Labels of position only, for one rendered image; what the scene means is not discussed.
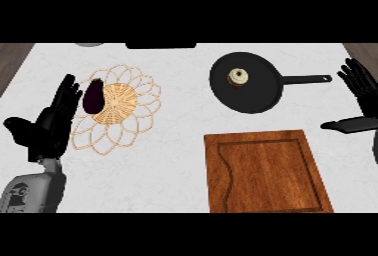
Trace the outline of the brown wooden cutting board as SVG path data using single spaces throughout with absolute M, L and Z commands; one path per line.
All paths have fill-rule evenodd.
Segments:
M 209 134 L 204 142 L 213 213 L 334 211 L 302 130 Z

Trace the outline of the cream frosted cupcake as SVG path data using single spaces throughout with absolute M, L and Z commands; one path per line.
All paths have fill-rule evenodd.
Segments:
M 228 74 L 228 82 L 234 87 L 241 87 L 247 84 L 250 79 L 248 72 L 243 68 L 235 68 Z

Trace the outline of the woven wicker flower placemat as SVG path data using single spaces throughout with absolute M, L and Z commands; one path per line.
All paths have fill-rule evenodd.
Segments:
M 132 147 L 138 136 L 152 129 L 161 86 L 152 75 L 126 64 L 98 69 L 80 84 L 89 86 L 95 80 L 104 82 L 105 106 L 98 114 L 80 108 L 70 144 L 76 150 L 90 149 L 107 156 L 116 148 Z

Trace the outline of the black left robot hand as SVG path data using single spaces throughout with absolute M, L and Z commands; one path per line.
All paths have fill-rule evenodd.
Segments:
M 73 118 L 83 91 L 76 76 L 65 75 L 55 98 L 37 117 L 36 122 L 9 117 L 3 125 L 11 131 L 15 143 L 28 148 L 28 161 L 59 159 L 65 153 L 71 133 Z

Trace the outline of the black frying pan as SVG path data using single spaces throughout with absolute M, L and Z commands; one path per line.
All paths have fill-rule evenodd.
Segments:
M 274 64 L 250 52 L 223 55 L 210 69 L 216 98 L 232 110 L 257 114 L 278 104 L 284 86 L 333 81 L 330 75 L 282 76 Z

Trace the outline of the dark purple eggplant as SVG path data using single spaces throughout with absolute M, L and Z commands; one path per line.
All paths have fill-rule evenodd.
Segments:
M 104 81 L 93 79 L 83 97 L 83 108 L 87 114 L 98 114 L 105 106 Z

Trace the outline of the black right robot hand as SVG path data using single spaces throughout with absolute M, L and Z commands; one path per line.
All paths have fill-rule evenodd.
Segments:
M 378 130 L 378 82 L 355 58 L 346 59 L 339 76 L 355 95 L 362 116 L 327 122 L 321 128 L 344 134 Z

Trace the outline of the black appliance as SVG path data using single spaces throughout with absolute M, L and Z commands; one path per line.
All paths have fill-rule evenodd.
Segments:
M 126 43 L 129 49 L 191 49 L 197 47 L 197 43 Z

